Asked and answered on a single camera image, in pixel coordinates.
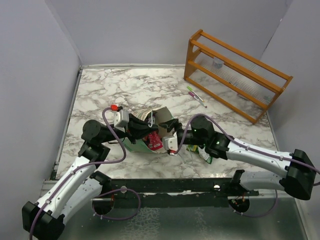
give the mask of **marker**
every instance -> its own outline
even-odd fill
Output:
[[[190,92],[192,92],[200,101],[205,102],[198,94],[195,93],[195,91],[192,90],[191,87],[187,86],[186,87]]]
[[[196,98],[196,96],[194,95],[194,93],[193,92],[189,92],[189,95],[191,96],[191,97],[193,97],[195,100],[197,100],[202,106],[204,106],[205,108],[207,108],[207,106],[202,102],[202,101],[200,101],[198,98]]]

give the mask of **wooden frame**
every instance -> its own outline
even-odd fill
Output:
[[[282,78],[285,80],[284,85],[278,86],[277,84],[272,83],[271,81],[265,79],[264,77],[260,76],[259,74],[247,69],[246,67],[232,61],[231,59],[219,54],[218,52],[210,49],[206,45],[200,43],[198,39],[200,37],[205,37],[216,44],[219,44],[220,46],[232,51],[233,53],[240,55],[241,57],[245,58],[246,60],[254,63],[255,65],[260,66],[261,68],[264,68],[265,70],[273,73],[274,75],[277,75],[278,77]],[[255,98],[254,96],[250,95],[248,92],[243,91],[242,89],[236,87],[235,85],[230,84],[227,80],[223,79],[222,77],[214,74],[212,71],[209,69],[201,66],[200,64],[195,62],[195,59],[199,56],[200,53],[204,53],[205,55],[214,58],[217,57],[218,59],[224,61],[224,65],[227,66],[228,68],[238,72],[239,74],[247,77],[248,79],[254,81],[255,83],[263,86],[264,88],[272,91],[274,93],[273,98],[269,102],[269,104],[265,104],[264,102],[260,101],[259,99]],[[216,79],[220,83],[224,84],[225,86],[229,87],[233,91],[237,92],[238,94],[244,96],[254,104],[258,105],[262,111],[260,115],[255,119],[248,115],[247,113],[243,112],[242,110],[238,109],[237,107],[233,106],[231,103],[227,102],[226,100],[222,99],[218,95],[214,94],[210,90],[206,89],[204,86],[200,85],[199,83],[195,82],[190,78],[190,76],[196,71],[200,70],[203,73],[209,75],[210,77]],[[280,72],[279,70],[255,59],[252,56],[249,56],[248,54],[224,43],[223,41],[209,35],[208,33],[204,32],[202,29],[198,30],[194,35],[191,36],[189,39],[188,43],[188,48],[187,48],[187,53],[186,53],[186,61],[185,61],[185,69],[184,69],[184,80],[188,81],[189,83],[195,85],[202,91],[206,92],[210,96],[212,96],[214,99],[218,100],[219,102],[223,103],[226,105],[228,108],[232,109],[236,113],[240,114],[244,118],[248,119],[250,122],[253,124],[257,123],[259,119],[264,115],[264,113],[270,108],[270,106],[277,100],[277,98],[281,95],[281,93],[286,89],[290,81],[292,80],[292,76],[288,76],[284,74],[283,72]]]

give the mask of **white marble surface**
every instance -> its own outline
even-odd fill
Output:
[[[204,100],[204,108],[190,95],[183,80],[183,68],[132,68],[132,69],[84,69],[76,94],[56,178],[59,179],[70,167],[83,140],[82,127],[87,120],[95,119],[103,123],[102,110],[110,104],[123,106],[129,111],[150,107],[168,107],[172,115],[185,125],[197,113],[205,113],[214,119],[226,132],[247,143],[268,149],[276,149],[269,121],[264,116],[252,125],[223,104],[192,87]],[[203,84],[207,82],[202,76]],[[228,88],[219,88],[221,95],[230,95]],[[118,144],[111,145],[109,160],[122,157]],[[196,154],[183,148],[180,156],[167,154],[130,153],[117,164],[101,165],[98,170],[112,178],[214,178],[231,177],[235,170],[261,171],[247,163],[214,159],[206,163]]]

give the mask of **green marker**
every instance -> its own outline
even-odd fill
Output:
[[[195,93],[195,91],[193,91],[193,89],[189,86],[186,87],[190,92],[192,92],[199,100],[201,100],[202,102],[205,102],[198,94]]]

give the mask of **wall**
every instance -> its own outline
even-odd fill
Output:
[[[320,1],[294,0],[262,56],[262,61],[293,76],[270,108],[280,150],[304,150],[320,168]],[[320,225],[320,188],[306,202],[315,226]]]
[[[21,209],[50,175],[80,62],[43,0],[0,1],[0,33],[0,238],[21,240]]]
[[[184,64],[198,29],[259,59],[291,1],[47,0],[84,65]]]

